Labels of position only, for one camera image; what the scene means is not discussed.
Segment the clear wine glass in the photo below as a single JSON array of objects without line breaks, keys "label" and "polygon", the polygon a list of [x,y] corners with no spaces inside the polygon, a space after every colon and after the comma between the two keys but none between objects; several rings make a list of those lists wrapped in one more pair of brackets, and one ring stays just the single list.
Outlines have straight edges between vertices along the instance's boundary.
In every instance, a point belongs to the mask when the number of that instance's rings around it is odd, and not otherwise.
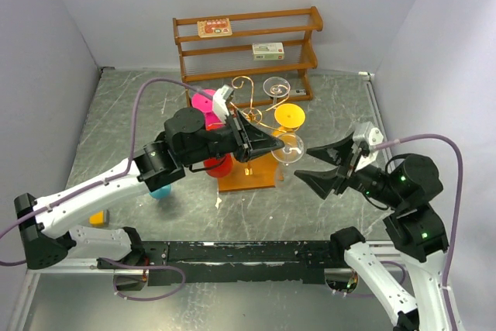
[{"label": "clear wine glass", "polygon": [[305,154],[305,145],[296,133],[281,133],[277,138],[284,143],[284,146],[272,152],[277,161],[274,176],[275,186],[288,188],[294,179],[295,166]]}]

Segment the red wine glass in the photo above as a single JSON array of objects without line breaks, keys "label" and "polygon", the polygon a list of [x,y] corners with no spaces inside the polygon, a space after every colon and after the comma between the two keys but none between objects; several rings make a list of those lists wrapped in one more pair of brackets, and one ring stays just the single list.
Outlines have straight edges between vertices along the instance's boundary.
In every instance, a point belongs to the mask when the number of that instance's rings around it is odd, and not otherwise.
[{"label": "red wine glass", "polygon": [[217,158],[209,158],[203,161],[205,172],[213,178],[224,178],[233,168],[233,159],[230,153]]}]

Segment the yellow wine glass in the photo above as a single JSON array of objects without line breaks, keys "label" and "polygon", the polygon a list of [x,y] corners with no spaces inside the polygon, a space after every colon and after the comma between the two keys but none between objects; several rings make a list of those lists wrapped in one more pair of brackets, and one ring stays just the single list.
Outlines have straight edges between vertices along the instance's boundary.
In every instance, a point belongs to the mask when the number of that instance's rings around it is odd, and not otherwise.
[{"label": "yellow wine glass", "polygon": [[300,106],[284,103],[275,109],[274,118],[279,126],[272,131],[272,135],[279,136],[282,133],[295,133],[304,124],[306,116]]}]

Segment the frosted clear tall glass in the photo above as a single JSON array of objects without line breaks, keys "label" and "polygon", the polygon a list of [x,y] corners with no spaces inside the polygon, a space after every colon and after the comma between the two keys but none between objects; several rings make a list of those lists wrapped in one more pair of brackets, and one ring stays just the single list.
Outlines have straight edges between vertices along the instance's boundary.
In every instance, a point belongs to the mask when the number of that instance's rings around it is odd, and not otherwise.
[{"label": "frosted clear tall glass", "polygon": [[290,90],[291,85],[285,78],[271,77],[266,79],[263,83],[263,91],[273,100],[273,104],[270,107],[271,109],[287,100]]}]

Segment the pink wine glass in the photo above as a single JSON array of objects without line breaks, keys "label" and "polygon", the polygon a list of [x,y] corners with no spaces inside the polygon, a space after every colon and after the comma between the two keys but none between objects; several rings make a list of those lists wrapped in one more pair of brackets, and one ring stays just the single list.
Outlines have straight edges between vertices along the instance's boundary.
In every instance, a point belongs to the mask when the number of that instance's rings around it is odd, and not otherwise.
[{"label": "pink wine glass", "polygon": [[210,98],[206,98],[200,93],[195,93],[191,98],[191,105],[193,108],[200,110],[205,118],[205,125],[221,123],[220,119],[213,111],[213,104]]}]

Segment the blue wine glass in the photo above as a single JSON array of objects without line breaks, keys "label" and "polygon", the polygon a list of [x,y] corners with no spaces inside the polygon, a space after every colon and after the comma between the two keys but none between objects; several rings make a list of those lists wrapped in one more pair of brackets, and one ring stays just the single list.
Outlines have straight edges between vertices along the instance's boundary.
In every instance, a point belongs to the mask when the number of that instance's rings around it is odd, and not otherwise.
[{"label": "blue wine glass", "polygon": [[171,193],[171,185],[168,184],[161,188],[158,188],[155,191],[151,191],[150,196],[156,200],[161,200],[163,198],[166,198],[170,193]]}]

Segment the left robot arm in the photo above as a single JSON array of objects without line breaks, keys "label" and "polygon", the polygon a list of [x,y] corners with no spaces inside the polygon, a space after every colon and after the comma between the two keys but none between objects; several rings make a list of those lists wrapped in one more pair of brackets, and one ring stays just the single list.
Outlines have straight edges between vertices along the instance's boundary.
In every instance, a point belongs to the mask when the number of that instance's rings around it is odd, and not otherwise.
[{"label": "left robot arm", "polygon": [[44,269],[67,257],[102,257],[138,267],[145,250],[134,228],[101,230],[81,226],[81,221],[125,198],[172,184],[197,163],[229,154],[246,163],[283,145],[240,113],[208,130],[200,110],[182,108],[153,142],[105,173],[46,197],[24,193],[15,198],[27,267]]}]

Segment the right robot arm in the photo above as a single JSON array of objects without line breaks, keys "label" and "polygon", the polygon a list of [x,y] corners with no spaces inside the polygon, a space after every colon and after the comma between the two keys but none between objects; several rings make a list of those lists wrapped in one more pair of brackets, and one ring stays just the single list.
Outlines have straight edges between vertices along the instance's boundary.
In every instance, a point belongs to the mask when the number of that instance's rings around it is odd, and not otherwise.
[{"label": "right robot arm", "polygon": [[343,140],[307,149],[307,155],[333,165],[332,170],[298,170],[294,175],[322,199],[352,188],[391,210],[384,224],[409,274],[412,294],[354,227],[331,235],[329,258],[364,280],[395,330],[462,330],[449,280],[455,236],[446,233],[430,205],[443,191],[439,170],[431,158],[415,153],[398,155],[393,171],[373,166],[377,152],[392,146],[377,127],[361,125]]}]

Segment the gold wine glass rack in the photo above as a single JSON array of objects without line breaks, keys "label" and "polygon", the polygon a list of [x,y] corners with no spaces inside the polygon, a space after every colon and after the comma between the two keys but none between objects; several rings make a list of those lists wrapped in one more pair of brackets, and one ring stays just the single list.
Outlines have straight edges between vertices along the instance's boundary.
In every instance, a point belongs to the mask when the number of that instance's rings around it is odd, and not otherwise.
[{"label": "gold wine glass rack", "polygon": [[[248,106],[244,109],[241,108],[241,104],[230,105],[238,111],[241,111],[246,119],[256,126],[261,126],[265,129],[270,129],[273,131],[276,129],[273,126],[269,126],[264,122],[264,117],[270,114],[274,115],[274,111],[277,107],[271,109],[273,104],[272,98],[269,102],[270,106],[267,109],[258,109],[258,104],[254,104],[254,81],[247,76],[238,76],[231,80],[231,86],[235,90],[242,89],[246,82],[250,83],[250,102]],[[255,160],[248,161],[246,163],[240,163],[237,160],[232,160],[233,167],[231,172],[224,178],[218,179],[219,192],[226,191],[245,191],[253,190],[259,188],[272,188],[275,186],[274,176],[277,169],[277,161],[274,159],[272,153],[266,154]]]}]

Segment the wooden shelf rack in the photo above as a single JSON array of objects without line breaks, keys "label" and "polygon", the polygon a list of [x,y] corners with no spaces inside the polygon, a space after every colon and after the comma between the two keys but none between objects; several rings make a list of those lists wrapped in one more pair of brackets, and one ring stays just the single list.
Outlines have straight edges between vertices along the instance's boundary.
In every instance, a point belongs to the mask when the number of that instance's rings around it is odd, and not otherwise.
[{"label": "wooden shelf rack", "polygon": [[[200,22],[228,19],[232,33],[201,37]],[[316,6],[304,9],[251,12],[197,18],[174,18],[173,34],[177,46],[181,80],[197,83],[245,75],[250,77],[296,73],[304,95],[292,102],[311,101],[314,92],[308,71],[318,66],[312,34],[321,32],[324,22]],[[253,57],[255,43],[278,42],[284,56],[275,60]]]}]

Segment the green white small box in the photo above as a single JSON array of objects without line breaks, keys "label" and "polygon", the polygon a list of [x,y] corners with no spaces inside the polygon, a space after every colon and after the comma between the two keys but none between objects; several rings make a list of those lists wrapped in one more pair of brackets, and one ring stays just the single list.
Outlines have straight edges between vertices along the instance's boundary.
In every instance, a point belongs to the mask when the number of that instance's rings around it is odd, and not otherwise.
[{"label": "green white small box", "polygon": [[283,43],[253,43],[254,60],[283,60],[285,57]]}]

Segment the yellow grey sponge block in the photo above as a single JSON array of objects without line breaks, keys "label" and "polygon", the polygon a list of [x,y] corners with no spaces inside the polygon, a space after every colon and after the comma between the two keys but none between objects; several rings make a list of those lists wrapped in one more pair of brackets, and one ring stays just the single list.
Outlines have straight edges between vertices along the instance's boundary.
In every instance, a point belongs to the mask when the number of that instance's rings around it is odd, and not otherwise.
[{"label": "yellow grey sponge block", "polygon": [[95,213],[89,218],[88,222],[94,227],[106,227],[109,224],[109,211],[104,210]]}]

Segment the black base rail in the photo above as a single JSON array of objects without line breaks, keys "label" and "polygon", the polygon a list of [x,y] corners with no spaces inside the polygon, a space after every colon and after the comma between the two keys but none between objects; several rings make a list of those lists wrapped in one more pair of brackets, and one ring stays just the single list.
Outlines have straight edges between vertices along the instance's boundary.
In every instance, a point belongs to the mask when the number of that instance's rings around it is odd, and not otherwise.
[{"label": "black base rail", "polygon": [[[353,291],[358,276],[328,240],[201,242],[145,241],[141,253],[122,261],[146,266],[150,286],[186,283],[300,281]],[[176,267],[176,271],[163,266]]]}]

